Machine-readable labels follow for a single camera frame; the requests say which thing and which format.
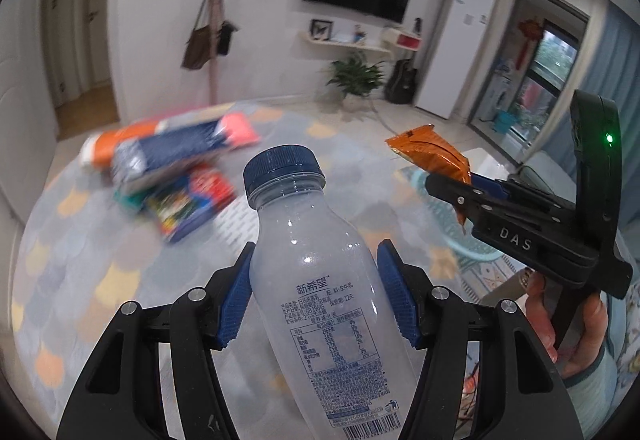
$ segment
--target plastic bottle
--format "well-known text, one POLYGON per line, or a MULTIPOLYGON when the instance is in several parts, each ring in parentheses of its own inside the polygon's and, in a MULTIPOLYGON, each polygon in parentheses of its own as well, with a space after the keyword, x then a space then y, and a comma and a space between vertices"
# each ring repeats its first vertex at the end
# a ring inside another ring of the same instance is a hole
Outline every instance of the plastic bottle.
POLYGON ((302 146, 274 147, 247 164, 244 185, 260 220, 252 290, 316 439, 396 440, 417 381, 371 253, 329 208, 324 183, 302 146))

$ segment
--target person's hand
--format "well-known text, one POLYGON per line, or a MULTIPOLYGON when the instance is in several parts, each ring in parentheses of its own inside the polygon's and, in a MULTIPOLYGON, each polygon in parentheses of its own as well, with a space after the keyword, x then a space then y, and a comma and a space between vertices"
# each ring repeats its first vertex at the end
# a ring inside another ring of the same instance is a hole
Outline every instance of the person's hand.
MULTIPOLYGON (((556 362, 558 360, 558 352, 554 348, 556 331, 551 325, 551 319, 543 304, 544 291, 545 277, 538 272, 533 273, 527 285, 529 297, 525 304, 526 315, 549 357, 553 362, 556 362)), ((584 319, 584 333, 574 354, 562 369, 560 374, 562 378, 568 378, 586 370, 598 357, 604 336, 607 333, 609 317, 607 316, 607 308, 597 293, 591 294, 584 302, 582 318, 584 319)))

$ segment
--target colorful packaging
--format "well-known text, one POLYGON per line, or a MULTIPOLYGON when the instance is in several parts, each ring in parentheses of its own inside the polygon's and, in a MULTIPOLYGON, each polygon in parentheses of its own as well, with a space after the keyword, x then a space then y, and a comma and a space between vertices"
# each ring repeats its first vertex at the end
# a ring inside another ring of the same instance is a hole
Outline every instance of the colorful packaging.
MULTIPOLYGON (((405 131, 385 140, 391 150, 429 173, 440 173, 471 185, 471 169, 466 159, 449 142, 433 131, 433 124, 405 131)), ((460 225, 466 218, 458 213, 460 225)))
POLYGON ((144 120, 119 130, 92 134, 80 150, 80 165, 88 169, 108 169, 111 167, 115 149, 121 142, 195 126, 203 122, 212 122, 220 118, 225 120, 227 136, 232 147, 247 146, 258 142, 260 138, 251 127, 246 115, 241 112, 226 113, 229 106, 229 104, 211 106, 162 120, 144 120))
POLYGON ((116 188, 130 195, 169 181, 224 150, 259 141, 244 113, 220 120, 134 138, 116 146, 112 173, 116 188))
POLYGON ((175 243, 228 206, 236 195, 222 173, 199 165, 145 199, 165 241, 175 243))
POLYGON ((152 193, 153 190, 147 189, 140 193, 133 193, 132 195, 123 195, 120 191, 114 192, 113 197, 115 200, 123 206, 127 211, 132 214, 138 214, 145 208, 145 200, 152 193))

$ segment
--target refrigerator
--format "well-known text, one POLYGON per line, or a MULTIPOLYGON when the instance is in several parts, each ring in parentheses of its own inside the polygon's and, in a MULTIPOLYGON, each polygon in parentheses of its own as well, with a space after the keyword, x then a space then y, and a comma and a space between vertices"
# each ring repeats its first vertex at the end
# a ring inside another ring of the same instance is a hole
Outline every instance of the refrigerator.
POLYGON ((449 118, 478 52, 495 0, 449 0, 415 105, 449 118))

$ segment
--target sleeve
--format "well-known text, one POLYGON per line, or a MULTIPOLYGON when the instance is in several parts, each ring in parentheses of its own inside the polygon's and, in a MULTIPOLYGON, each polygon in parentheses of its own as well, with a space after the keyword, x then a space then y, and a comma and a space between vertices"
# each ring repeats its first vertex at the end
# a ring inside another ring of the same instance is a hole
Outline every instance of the sleeve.
POLYGON ((565 379, 585 440, 592 438, 607 419, 616 389, 616 363, 603 345, 594 363, 565 379))

